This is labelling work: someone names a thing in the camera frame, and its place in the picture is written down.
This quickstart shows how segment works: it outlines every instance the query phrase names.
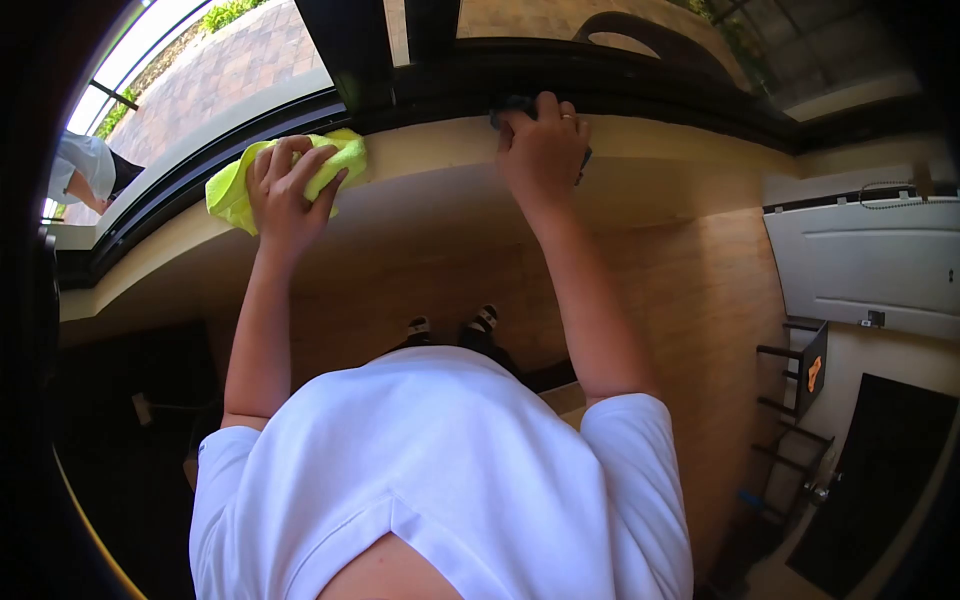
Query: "sneaker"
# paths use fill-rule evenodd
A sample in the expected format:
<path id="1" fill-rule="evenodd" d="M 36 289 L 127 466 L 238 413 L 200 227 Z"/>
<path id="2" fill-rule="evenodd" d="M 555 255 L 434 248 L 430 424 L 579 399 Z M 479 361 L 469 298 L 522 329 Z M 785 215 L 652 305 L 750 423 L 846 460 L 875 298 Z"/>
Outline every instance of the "sneaker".
<path id="1" fill-rule="evenodd" d="M 407 325 L 408 340 L 428 340 L 430 338 L 430 320 L 420 315 L 414 317 Z"/>
<path id="2" fill-rule="evenodd" d="M 477 311 L 473 321 L 467 323 L 467 327 L 483 331 L 484 333 L 493 333 L 496 327 L 496 307 L 492 304 L 484 304 Z"/>

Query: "black pants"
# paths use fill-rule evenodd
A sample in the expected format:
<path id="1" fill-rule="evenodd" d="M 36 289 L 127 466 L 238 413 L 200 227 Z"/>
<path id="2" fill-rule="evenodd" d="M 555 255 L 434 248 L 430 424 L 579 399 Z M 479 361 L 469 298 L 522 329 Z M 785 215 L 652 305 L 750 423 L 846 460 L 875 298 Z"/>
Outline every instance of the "black pants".
<path id="1" fill-rule="evenodd" d="M 130 182 L 135 180 L 136 176 L 143 172 L 143 167 L 129 162 L 113 150 L 110 151 L 110 156 L 113 158 L 113 170 L 116 171 L 117 174 L 116 179 L 113 181 L 113 189 L 110 190 L 110 198 L 113 199 L 119 196 L 120 192 L 130 185 Z"/>
<path id="2" fill-rule="evenodd" d="M 407 338 L 403 344 L 390 348 L 389 352 L 417 346 L 433 346 L 433 342 L 421 336 Z M 507 353 L 507 350 L 501 348 L 493 341 L 491 334 L 478 331 L 466 325 L 460 325 L 460 332 L 457 334 L 457 346 L 479 352 L 491 358 L 494 363 L 506 369 L 511 375 L 516 377 L 520 383 L 530 388 L 534 394 L 555 390 L 577 380 L 577 373 L 574 372 L 573 365 L 569 359 L 564 359 L 559 363 L 544 367 L 543 369 L 522 372 L 516 366 L 514 359 Z"/>
<path id="3" fill-rule="evenodd" d="M 416 346 L 433 346 L 433 342 L 422 337 L 407 338 L 403 344 L 390 348 L 390 352 L 401 348 L 413 348 Z M 511 375 L 523 381 L 520 369 L 516 367 L 514 359 L 510 357 L 507 350 L 501 348 L 493 341 L 493 336 L 484 331 L 479 331 L 473 327 L 460 325 L 460 332 L 457 334 L 457 346 L 478 352 L 491 358 L 494 363 L 500 365 L 510 372 Z"/>

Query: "hand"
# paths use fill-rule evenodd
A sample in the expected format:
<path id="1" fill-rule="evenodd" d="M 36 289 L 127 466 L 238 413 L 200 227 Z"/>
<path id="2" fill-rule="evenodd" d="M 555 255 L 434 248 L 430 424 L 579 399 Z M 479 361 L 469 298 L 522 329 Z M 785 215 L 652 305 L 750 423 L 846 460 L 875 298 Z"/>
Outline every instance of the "hand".
<path id="1" fill-rule="evenodd" d="M 570 206 L 573 185 L 590 140 L 589 125 L 552 92 L 537 96 L 537 120 L 520 110 L 500 118 L 496 164 L 527 220 L 558 205 Z"/>
<path id="2" fill-rule="evenodd" d="M 291 168 L 294 151 L 303 156 Z M 347 169 L 320 191 L 312 205 L 303 197 L 303 188 L 336 153 L 335 146 L 314 148 L 306 135 L 292 135 L 258 152 L 248 167 L 247 190 L 253 222 L 260 234 L 259 251 L 269 255 L 277 266 L 293 269 L 303 251 L 326 228 L 333 198 Z"/>
<path id="3" fill-rule="evenodd" d="M 110 205 L 113 204 L 113 200 L 100 200 L 97 197 L 93 198 L 93 212 L 97 213 L 101 217 L 104 216 L 104 213 L 107 212 L 107 209 L 110 208 Z"/>

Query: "white door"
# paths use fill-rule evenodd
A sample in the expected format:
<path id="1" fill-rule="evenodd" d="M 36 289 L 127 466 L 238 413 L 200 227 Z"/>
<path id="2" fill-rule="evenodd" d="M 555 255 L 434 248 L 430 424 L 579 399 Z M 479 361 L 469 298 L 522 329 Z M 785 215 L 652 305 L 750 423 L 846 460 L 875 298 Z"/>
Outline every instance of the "white door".
<path id="1" fill-rule="evenodd" d="M 857 323 L 877 310 L 888 329 L 960 340 L 960 204 L 840 204 L 763 220 L 788 315 Z"/>

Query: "white t-shirt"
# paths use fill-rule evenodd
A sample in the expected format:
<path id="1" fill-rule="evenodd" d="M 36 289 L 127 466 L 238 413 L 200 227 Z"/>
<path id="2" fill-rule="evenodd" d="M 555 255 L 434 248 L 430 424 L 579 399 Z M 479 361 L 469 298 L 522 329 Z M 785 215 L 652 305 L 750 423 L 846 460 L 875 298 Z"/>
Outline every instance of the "white t-shirt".
<path id="1" fill-rule="evenodd" d="M 603 400 L 581 433 L 492 360 L 398 350 L 200 446 L 197 597 L 313 599 L 393 532 L 466 599 L 690 598 L 670 417 Z"/>
<path id="2" fill-rule="evenodd" d="M 90 184 L 94 196 L 106 200 L 117 179 L 107 142 L 99 137 L 64 131 L 50 171 L 47 198 L 60 204 L 78 203 L 79 198 L 66 193 L 67 183 L 74 171 L 80 171 Z"/>

